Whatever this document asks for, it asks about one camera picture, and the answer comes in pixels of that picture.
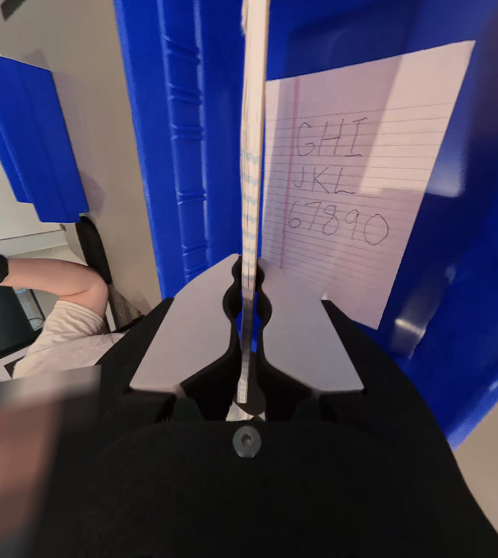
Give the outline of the blue plastic bin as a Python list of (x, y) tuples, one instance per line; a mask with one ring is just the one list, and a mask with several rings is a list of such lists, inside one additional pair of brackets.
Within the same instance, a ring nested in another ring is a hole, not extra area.
[(39, 221), (73, 224), (89, 212), (52, 73), (2, 56), (0, 163)]
[[(161, 297), (241, 251), (241, 1), (113, 1)], [(267, 78), (474, 40), (377, 332), (453, 449), (498, 402), (498, 1), (272, 1)]]

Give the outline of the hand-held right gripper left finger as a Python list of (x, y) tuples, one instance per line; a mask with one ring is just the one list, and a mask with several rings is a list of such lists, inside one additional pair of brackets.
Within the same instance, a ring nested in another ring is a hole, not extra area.
[(187, 397), (206, 420), (226, 419), (242, 359), (241, 260), (238, 254), (227, 256), (173, 298), (132, 377), (133, 391)]

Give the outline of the white lined legal notepad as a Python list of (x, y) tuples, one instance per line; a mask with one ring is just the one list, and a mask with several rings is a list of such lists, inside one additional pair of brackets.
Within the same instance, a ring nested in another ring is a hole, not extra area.
[(243, 300), (240, 329), (242, 355), (237, 403), (245, 405), (253, 337), (253, 312), (258, 264), (260, 190), (265, 125), (265, 89), (270, 1), (243, 1), (242, 30), (245, 36), (243, 95), (240, 126), (240, 183), (242, 193)]

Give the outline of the person's white shirt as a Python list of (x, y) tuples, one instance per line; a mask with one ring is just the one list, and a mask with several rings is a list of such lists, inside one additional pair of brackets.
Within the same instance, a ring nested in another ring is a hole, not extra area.
[(16, 363), (13, 379), (93, 366), (124, 336), (109, 332), (92, 310), (58, 301), (41, 334)]

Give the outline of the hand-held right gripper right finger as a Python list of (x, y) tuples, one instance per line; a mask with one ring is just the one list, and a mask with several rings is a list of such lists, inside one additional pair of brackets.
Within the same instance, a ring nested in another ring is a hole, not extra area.
[(364, 390), (322, 299), (295, 275), (258, 262), (256, 380), (267, 421), (289, 420), (301, 401)]

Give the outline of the handwritten lined paper sheet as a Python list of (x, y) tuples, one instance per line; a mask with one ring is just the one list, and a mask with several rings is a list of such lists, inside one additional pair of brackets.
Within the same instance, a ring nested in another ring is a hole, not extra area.
[(373, 330), (474, 46), (266, 82), (261, 256)]

